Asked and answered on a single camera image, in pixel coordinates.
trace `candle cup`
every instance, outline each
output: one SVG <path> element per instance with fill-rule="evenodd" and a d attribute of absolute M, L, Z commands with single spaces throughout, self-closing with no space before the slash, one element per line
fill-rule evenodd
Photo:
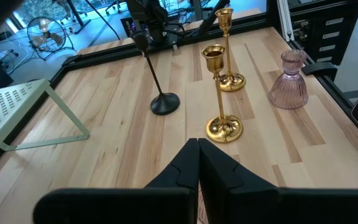
<path fill-rule="evenodd" d="M 236 91 L 246 85 L 246 79 L 243 75 L 231 71 L 229 29 L 231 27 L 232 13 L 232 8 L 223 8 L 215 12 L 215 15 L 218 17 L 219 27 L 223 31 L 223 37 L 226 42 L 227 73 L 220 78 L 220 87 L 222 91 Z"/>
<path fill-rule="evenodd" d="M 218 95 L 219 116 L 211 119 L 206 125 L 206 135 L 218 143 L 229 143 L 242 134 L 242 123 L 233 115 L 224 115 L 219 73 L 223 69 L 223 54 L 226 49 L 219 44 L 210 45 L 201 51 L 206 59 L 208 70 L 214 74 L 216 93 Z"/>

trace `wood grain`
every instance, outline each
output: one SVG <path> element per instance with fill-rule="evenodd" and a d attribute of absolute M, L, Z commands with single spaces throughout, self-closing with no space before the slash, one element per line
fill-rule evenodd
<path fill-rule="evenodd" d="M 275 185 L 358 188 L 358 129 L 315 77 L 304 77 L 310 96 L 304 107 L 281 110 L 269 103 L 267 93 L 282 71 L 280 54 L 289 48 L 277 32 L 256 30 L 230 40 L 233 67 L 247 84 L 223 93 L 223 105 L 226 114 L 241 118 L 244 132 L 235 142 L 215 145 Z M 143 187 L 187 139 L 206 138 L 206 123 L 219 109 L 213 75 L 200 50 L 215 43 L 151 56 L 163 91 L 180 97 L 180 107 L 167 116 L 150 111 L 158 91 L 143 57 L 67 73 L 56 92 L 91 137 L 5 153 L 0 158 L 0 223 L 31 223 L 35 203 L 53 189 Z M 77 132 L 47 100 L 16 143 Z"/>

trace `candlestick base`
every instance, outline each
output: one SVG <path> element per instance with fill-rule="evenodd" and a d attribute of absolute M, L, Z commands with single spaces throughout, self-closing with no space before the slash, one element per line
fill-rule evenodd
<path fill-rule="evenodd" d="M 162 93 L 153 99 L 150 109 L 157 115 L 167 115 L 174 112 L 180 105 L 179 97 L 174 93 Z"/>
<path fill-rule="evenodd" d="M 210 140 L 217 143 L 233 142 L 242 134 L 242 123 L 239 118 L 233 115 L 219 116 L 213 118 L 206 125 L 206 135 Z"/>
<path fill-rule="evenodd" d="M 222 91 L 237 91 L 246 85 L 246 78 L 238 73 L 221 75 L 220 86 Z"/>

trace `black candlestick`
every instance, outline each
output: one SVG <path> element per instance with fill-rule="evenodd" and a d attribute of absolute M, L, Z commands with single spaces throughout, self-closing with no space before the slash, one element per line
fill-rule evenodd
<path fill-rule="evenodd" d="M 153 113 L 157 115 L 166 115 L 174 112 L 180 105 L 179 97 L 174 93 L 163 93 L 161 91 L 160 84 L 158 83 L 157 76 L 155 76 L 155 72 L 153 69 L 152 62 L 149 58 L 149 53 L 147 51 L 149 47 L 149 41 L 147 40 L 147 31 L 139 30 L 134 32 L 131 35 L 132 40 L 134 40 L 136 44 L 136 48 L 143 52 L 144 57 L 147 59 L 147 63 L 152 71 L 152 75 L 154 78 L 154 82 L 158 88 L 160 94 L 153 99 L 150 104 L 150 109 Z"/>

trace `perforated panel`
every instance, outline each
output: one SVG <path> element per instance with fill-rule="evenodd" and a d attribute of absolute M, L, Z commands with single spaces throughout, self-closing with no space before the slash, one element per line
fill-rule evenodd
<path fill-rule="evenodd" d="M 43 88 L 44 91 L 46 86 L 48 86 L 48 81 L 37 80 L 0 89 L 0 129 L 37 89 Z"/>

